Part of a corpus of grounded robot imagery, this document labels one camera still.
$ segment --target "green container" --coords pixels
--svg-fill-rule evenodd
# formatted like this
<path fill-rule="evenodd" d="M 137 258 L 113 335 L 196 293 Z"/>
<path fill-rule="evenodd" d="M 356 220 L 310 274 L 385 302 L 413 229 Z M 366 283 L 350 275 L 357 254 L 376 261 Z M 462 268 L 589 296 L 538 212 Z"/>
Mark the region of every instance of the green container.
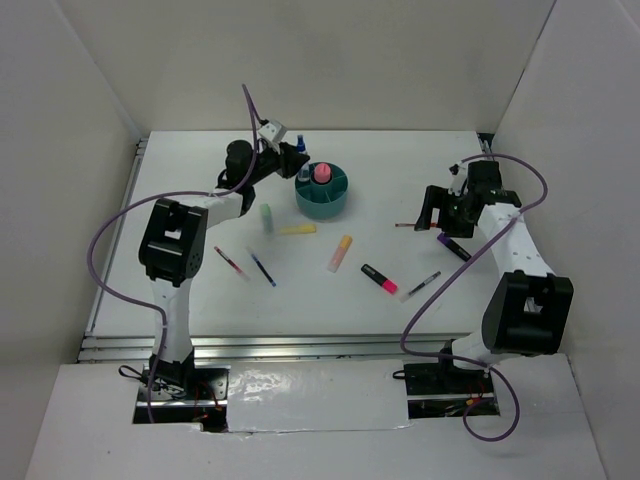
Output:
<path fill-rule="evenodd" d="M 317 163 L 309 165 L 311 179 L 301 182 L 296 178 L 296 201 L 300 211 L 314 220 L 327 220 L 335 217 L 347 203 L 347 175 L 337 165 L 327 163 L 331 168 L 331 180 L 320 185 L 313 180 L 313 170 Z"/>

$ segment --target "yellow marker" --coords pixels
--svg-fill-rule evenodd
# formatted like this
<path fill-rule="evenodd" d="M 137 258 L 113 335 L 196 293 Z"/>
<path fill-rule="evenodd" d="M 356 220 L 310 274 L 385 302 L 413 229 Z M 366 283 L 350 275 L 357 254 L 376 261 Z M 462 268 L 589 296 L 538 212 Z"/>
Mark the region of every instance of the yellow marker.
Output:
<path fill-rule="evenodd" d="M 299 235 L 301 233 L 316 233 L 316 225 L 307 223 L 305 225 L 296 225 L 295 227 L 282 227 L 279 230 L 280 235 Z"/>
<path fill-rule="evenodd" d="M 351 238 L 349 235 L 345 235 L 344 237 L 342 237 L 342 240 L 340 240 L 340 245 L 338 245 L 338 248 L 336 248 L 333 257 L 331 257 L 329 265 L 327 265 L 327 270 L 333 273 L 336 273 L 338 271 L 338 267 L 342 263 L 342 259 L 347 253 L 347 250 L 349 250 L 351 242 L 353 242 L 353 238 Z"/>

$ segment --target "white wall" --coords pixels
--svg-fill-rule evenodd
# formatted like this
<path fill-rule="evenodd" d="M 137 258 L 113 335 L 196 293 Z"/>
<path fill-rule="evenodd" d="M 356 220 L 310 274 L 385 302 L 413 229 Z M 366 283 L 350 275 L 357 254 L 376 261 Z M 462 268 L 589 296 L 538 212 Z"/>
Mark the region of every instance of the white wall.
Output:
<path fill-rule="evenodd" d="M 49 2 L 0 2 L 3 479 L 23 478 L 58 365 L 77 354 L 95 292 L 85 249 L 121 201 L 134 145 Z"/>
<path fill-rule="evenodd" d="M 640 431 L 640 2 L 626 5 L 558 0 L 494 148 L 549 181 L 528 220 L 575 286 L 564 348 L 612 480 L 637 478 Z M 523 197 L 538 194 L 509 173 Z"/>
<path fill-rule="evenodd" d="M 60 0 L 144 130 L 495 131 L 553 0 Z"/>

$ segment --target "purple cable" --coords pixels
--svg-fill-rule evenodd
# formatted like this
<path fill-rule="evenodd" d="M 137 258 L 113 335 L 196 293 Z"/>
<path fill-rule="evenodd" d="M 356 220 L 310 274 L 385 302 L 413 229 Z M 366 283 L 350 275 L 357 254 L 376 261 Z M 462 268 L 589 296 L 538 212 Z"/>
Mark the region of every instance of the purple cable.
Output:
<path fill-rule="evenodd" d="M 246 183 L 246 181 L 251 176 L 251 172 L 253 172 L 253 167 L 256 164 L 256 159 L 258 158 L 258 154 L 257 154 L 258 152 L 258 133 L 257 132 L 258 131 L 256 128 L 256 118 L 259 118 L 259 117 L 257 115 L 251 95 L 249 94 L 249 90 L 247 89 L 247 86 L 245 84 L 242 84 L 242 90 L 244 91 L 244 96 L 247 101 L 247 107 L 249 108 L 249 116 L 251 117 L 251 130 L 253 134 L 253 156 L 251 157 L 251 164 L 249 165 L 249 170 L 247 170 L 246 175 L 240 181 L 240 183 L 238 183 L 238 185 L 231 188 L 230 190 L 216 193 L 215 196 L 217 197 L 224 197 L 226 195 L 230 195 L 232 193 L 237 192 L 240 188 L 242 188 L 242 186 Z M 105 232 L 105 230 L 109 228 L 109 226 L 111 226 L 111 224 L 113 224 L 116 220 L 118 220 L 120 217 L 125 215 L 127 212 L 133 210 L 136 207 L 139 207 L 140 205 L 144 205 L 145 203 L 149 203 L 154 200 L 158 200 L 160 198 L 176 197 L 176 196 L 182 196 L 182 195 L 214 196 L 210 192 L 200 192 L 197 190 L 185 190 L 185 191 L 177 191 L 177 192 L 159 193 L 157 195 L 152 195 L 150 197 L 143 198 L 142 200 L 138 200 L 137 202 L 132 203 L 128 207 L 120 210 L 111 218 L 107 219 L 100 226 L 100 228 L 98 228 L 98 231 L 95 233 L 95 235 L 91 239 L 91 242 L 89 242 L 89 248 L 87 248 L 87 268 L 89 269 L 89 274 L 91 275 L 91 278 L 93 278 L 94 282 L 96 282 L 100 288 L 102 288 L 105 292 L 110 293 L 111 295 L 113 295 L 114 297 L 120 300 L 124 300 L 125 302 L 132 303 L 134 305 L 139 305 L 141 307 L 150 308 L 151 310 L 155 310 L 156 312 L 160 313 L 160 318 L 161 318 L 162 327 L 163 327 L 162 335 L 160 336 L 160 344 L 158 345 L 158 354 L 156 355 L 155 361 L 153 362 L 153 365 L 151 365 L 151 368 L 149 370 L 149 380 L 147 383 L 147 413 L 149 415 L 150 423 L 154 423 L 153 413 L 151 411 L 152 386 L 155 380 L 156 370 L 158 368 L 158 362 L 160 361 L 160 357 L 162 355 L 162 352 L 164 351 L 164 347 L 167 342 L 167 312 L 165 312 L 162 308 L 158 307 L 157 305 L 154 305 L 148 302 L 143 302 L 142 300 L 129 297 L 109 287 L 105 282 L 102 281 L 102 279 L 100 278 L 100 275 L 98 275 L 98 272 L 96 271 L 96 268 L 93 264 L 93 252 L 96 248 L 96 244 L 98 243 L 98 240 L 100 240 L 100 237 Z"/>
<path fill-rule="evenodd" d="M 507 160 L 511 160 L 513 162 L 516 162 L 522 165 L 523 167 L 533 172 L 533 174 L 536 177 L 538 177 L 538 180 L 540 180 L 540 183 L 542 184 L 542 195 L 540 196 L 540 198 L 535 202 L 532 202 L 522 207 L 519 210 L 520 215 L 522 215 L 524 212 L 528 210 L 531 210 L 534 207 L 537 207 L 542 202 L 544 202 L 544 200 L 547 198 L 547 195 L 549 193 L 549 187 L 547 185 L 547 181 L 544 179 L 544 177 L 538 170 L 536 170 L 533 166 L 531 166 L 524 160 L 521 160 L 517 157 L 513 157 L 511 155 L 505 155 L 502 153 L 492 153 L 491 155 L 486 155 L 486 154 L 473 155 L 472 157 L 468 157 L 468 158 L 465 158 L 464 160 L 461 160 L 460 163 L 467 163 L 472 160 L 477 160 L 479 158 L 494 158 L 494 157 L 505 158 Z M 461 265 L 460 268 L 458 268 L 458 270 L 456 270 L 454 274 L 451 275 L 451 277 L 449 277 L 447 281 L 442 284 L 442 286 L 431 296 L 431 298 L 429 298 L 429 300 L 427 300 L 425 304 L 422 307 L 420 307 L 420 309 L 416 312 L 416 314 L 413 316 L 413 318 L 409 321 L 409 323 L 405 327 L 404 332 L 402 332 L 402 336 L 400 337 L 400 348 L 405 353 L 408 353 L 410 355 L 415 355 L 418 357 L 438 358 L 438 359 L 444 359 L 444 360 L 458 360 L 458 361 L 471 363 L 473 365 L 477 365 L 479 367 L 487 369 L 490 372 L 493 372 L 498 376 L 498 378 L 500 378 L 500 380 L 502 380 L 502 382 L 507 387 L 507 390 L 509 390 L 509 393 L 511 394 L 511 397 L 513 398 L 513 403 L 515 405 L 515 416 L 513 418 L 513 423 L 511 424 L 511 426 L 506 432 L 504 432 L 501 435 L 498 435 L 497 437 L 485 437 L 483 435 L 479 435 L 476 432 L 474 432 L 469 426 L 469 422 L 467 419 L 469 413 L 471 413 L 471 411 L 478 405 L 491 401 L 489 399 L 481 400 L 480 402 L 469 405 L 465 409 L 464 414 L 462 415 L 462 422 L 464 423 L 464 426 L 467 429 L 467 431 L 478 440 L 483 440 L 485 442 L 499 442 L 500 440 L 504 440 L 505 438 L 507 438 L 509 435 L 513 433 L 513 431 L 518 426 L 518 423 L 520 422 L 520 402 L 518 401 L 518 396 L 516 395 L 515 390 L 513 389 L 509 381 L 506 379 L 506 377 L 501 372 L 499 372 L 495 367 L 489 366 L 484 362 L 480 362 L 472 358 L 461 357 L 459 355 L 450 355 L 446 353 L 418 352 L 408 348 L 406 343 L 407 343 L 407 338 L 411 333 L 411 330 L 416 325 L 416 323 L 418 323 L 418 320 L 420 320 L 420 317 L 424 314 L 424 312 L 426 312 L 427 309 L 431 305 L 433 305 L 433 303 L 440 297 L 440 295 L 442 295 L 447 290 L 447 288 L 449 288 L 453 284 L 453 282 L 455 282 L 458 278 L 460 278 L 460 276 L 469 267 L 471 267 L 471 265 L 473 265 L 482 255 L 484 255 L 491 247 L 493 247 L 493 245 L 495 245 L 498 242 L 498 240 L 500 240 L 502 237 L 506 235 L 509 229 L 513 227 L 513 225 L 515 225 L 515 223 L 518 221 L 518 218 L 520 217 L 520 215 L 513 217 L 511 221 L 509 221 L 509 223 L 502 230 L 500 230 L 491 240 L 489 240 L 480 250 L 478 250 L 468 261 L 466 261 L 463 265 Z"/>

